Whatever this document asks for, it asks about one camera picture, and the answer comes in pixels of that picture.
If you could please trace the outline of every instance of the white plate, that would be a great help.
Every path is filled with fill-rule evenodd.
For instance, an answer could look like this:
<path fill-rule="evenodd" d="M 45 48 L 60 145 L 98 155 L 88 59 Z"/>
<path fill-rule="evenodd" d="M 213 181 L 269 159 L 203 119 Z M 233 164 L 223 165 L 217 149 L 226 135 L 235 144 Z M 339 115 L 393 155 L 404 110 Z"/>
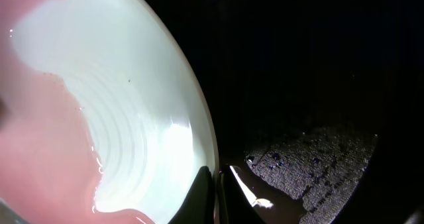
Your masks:
<path fill-rule="evenodd" d="M 62 77 L 80 102 L 104 175 L 96 208 L 167 223 L 201 166 L 217 172 L 197 80 L 143 0 L 51 0 L 13 28 L 19 58 Z"/>

